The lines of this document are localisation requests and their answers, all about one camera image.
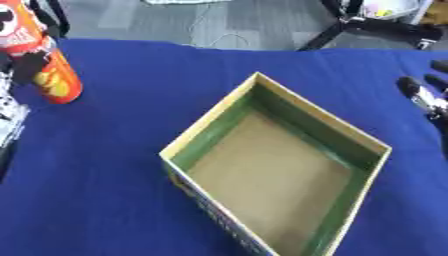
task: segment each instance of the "can label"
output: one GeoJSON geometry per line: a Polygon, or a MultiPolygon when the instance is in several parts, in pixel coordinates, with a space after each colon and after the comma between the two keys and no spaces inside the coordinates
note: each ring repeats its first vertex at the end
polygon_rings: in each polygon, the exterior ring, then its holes
{"type": "Polygon", "coordinates": [[[0,49],[13,58],[20,58],[27,52],[47,52],[50,62],[36,75],[34,82],[51,102],[68,103],[81,94],[82,84],[55,47],[54,40],[42,35],[46,29],[47,26],[21,1],[0,3],[0,49]]]}

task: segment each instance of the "tripod leg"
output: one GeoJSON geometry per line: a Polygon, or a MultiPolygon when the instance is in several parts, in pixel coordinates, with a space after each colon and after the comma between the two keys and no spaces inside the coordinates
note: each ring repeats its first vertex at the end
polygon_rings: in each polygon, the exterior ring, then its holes
{"type": "Polygon", "coordinates": [[[346,25],[342,22],[337,22],[333,24],[331,27],[327,28],[324,32],[320,33],[317,37],[309,41],[306,45],[297,49],[297,51],[309,51],[309,50],[318,50],[332,41],[339,34],[344,32],[346,29],[346,25]]]}

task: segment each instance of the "floor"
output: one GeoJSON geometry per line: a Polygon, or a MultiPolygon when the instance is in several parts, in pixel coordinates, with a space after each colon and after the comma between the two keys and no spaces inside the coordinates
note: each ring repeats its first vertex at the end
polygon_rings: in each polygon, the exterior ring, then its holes
{"type": "MultiPolygon", "coordinates": [[[[233,0],[199,5],[60,1],[72,23],[69,37],[160,40],[220,49],[294,50],[334,21],[318,0],[233,0]]],[[[403,42],[348,33],[327,47],[411,48],[403,42]]],[[[448,49],[448,40],[434,49],[448,49]]]]}

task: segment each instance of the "wire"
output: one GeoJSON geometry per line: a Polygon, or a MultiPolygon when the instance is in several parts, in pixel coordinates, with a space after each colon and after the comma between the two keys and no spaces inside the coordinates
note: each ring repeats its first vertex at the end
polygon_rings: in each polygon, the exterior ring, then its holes
{"type": "Polygon", "coordinates": [[[247,47],[250,46],[249,41],[248,41],[245,37],[240,36],[240,35],[238,35],[238,34],[228,33],[228,34],[224,34],[224,35],[220,36],[218,39],[216,39],[215,41],[213,41],[208,47],[211,48],[211,47],[215,46],[215,44],[218,43],[219,41],[221,41],[221,39],[223,39],[223,38],[225,38],[225,37],[228,37],[228,36],[234,36],[234,37],[240,38],[240,39],[242,39],[242,40],[246,43],[246,46],[247,46],[247,47]]]}
{"type": "MultiPolygon", "coordinates": [[[[208,4],[206,4],[206,6],[207,6],[207,7],[205,8],[204,11],[202,11],[201,15],[199,15],[199,16],[194,20],[194,22],[188,27],[187,31],[188,31],[188,33],[189,33],[190,35],[193,34],[193,30],[194,30],[199,24],[201,24],[201,23],[205,20],[207,14],[211,11],[211,9],[212,9],[212,4],[211,4],[211,3],[208,3],[208,4]]],[[[235,34],[235,33],[227,33],[227,34],[223,34],[223,35],[219,36],[216,40],[214,40],[212,43],[210,43],[210,45],[208,45],[208,46],[206,46],[206,47],[212,48],[212,47],[214,47],[219,41],[221,41],[223,38],[228,37],[228,36],[234,36],[234,37],[240,38],[241,40],[243,40],[243,41],[246,43],[246,46],[247,46],[247,47],[250,47],[250,43],[249,43],[249,40],[247,40],[247,38],[245,38],[245,37],[243,37],[243,36],[240,36],[240,35],[238,35],[238,34],[235,34]]],[[[194,47],[200,47],[200,46],[198,46],[198,45],[196,45],[196,44],[194,44],[194,43],[191,44],[191,46],[194,46],[194,47]]]]}
{"type": "Polygon", "coordinates": [[[202,11],[201,15],[199,15],[199,17],[197,17],[194,22],[188,27],[188,32],[191,34],[193,32],[193,29],[199,25],[204,19],[205,16],[208,14],[208,12],[212,9],[211,4],[206,4],[206,8],[204,11],[202,11]]]}

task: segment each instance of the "blue table cover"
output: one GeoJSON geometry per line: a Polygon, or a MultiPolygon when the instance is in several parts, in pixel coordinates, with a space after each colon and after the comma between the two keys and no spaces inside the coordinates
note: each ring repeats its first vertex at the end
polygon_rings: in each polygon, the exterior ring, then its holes
{"type": "Polygon", "coordinates": [[[448,52],[108,40],[61,48],[85,90],[51,105],[31,86],[17,89],[33,112],[0,185],[1,256],[247,255],[170,183],[157,153],[255,71],[394,149],[337,255],[448,255],[439,134],[395,86],[448,52]]]}

